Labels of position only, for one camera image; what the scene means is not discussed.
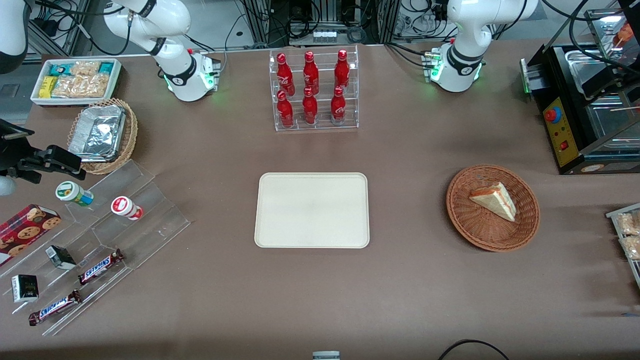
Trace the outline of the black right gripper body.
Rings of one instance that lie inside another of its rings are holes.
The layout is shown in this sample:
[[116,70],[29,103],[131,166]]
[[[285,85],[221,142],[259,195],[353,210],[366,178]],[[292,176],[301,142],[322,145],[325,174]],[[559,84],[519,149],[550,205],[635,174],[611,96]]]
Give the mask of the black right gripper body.
[[1,175],[39,184],[47,166],[48,151],[31,146],[28,137],[33,130],[0,120],[0,170]]

